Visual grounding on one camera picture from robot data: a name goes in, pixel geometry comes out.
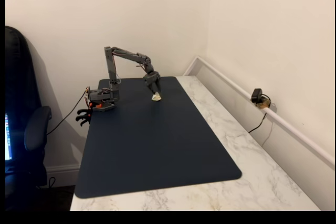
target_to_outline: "marble surface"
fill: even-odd
[[[71,210],[319,210],[196,77],[177,79],[243,176],[89,199],[74,195]]]

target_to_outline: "white wall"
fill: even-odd
[[[148,55],[162,76],[181,75],[206,51],[208,5],[208,0],[6,0],[5,14],[6,25],[28,40],[42,103],[53,111],[52,129],[86,86],[97,88],[108,78],[104,46]],[[134,62],[116,59],[116,64],[121,78],[144,75]],[[47,167],[80,163],[88,124],[80,127],[75,117],[74,112],[48,137]]]
[[[278,114],[334,155],[334,0],[211,0],[203,56],[246,91],[262,88]],[[244,126],[253,108],[207,69],[200,80]],[[335,172],[278,126],[252,136],[323,210],[335,208]]]

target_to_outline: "dark blue desk mat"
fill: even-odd
[[[142,79],[122,79],[113,110],[94,112],[75,194],[91,198],[238,179],[241,171],[175,77],[153,102]],[[108,87],[101,80],[99,88]]]

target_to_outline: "floor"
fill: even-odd
[[[75,186],[37,189],[30,211],[69,211]]]

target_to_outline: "office chair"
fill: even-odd
[[[51,109],[41,106],[27,41],[15,28],[5,30],[5,110],[13,156],[5,161],[5,210],[25,210],[36,186],[47,184],[43,159]]]

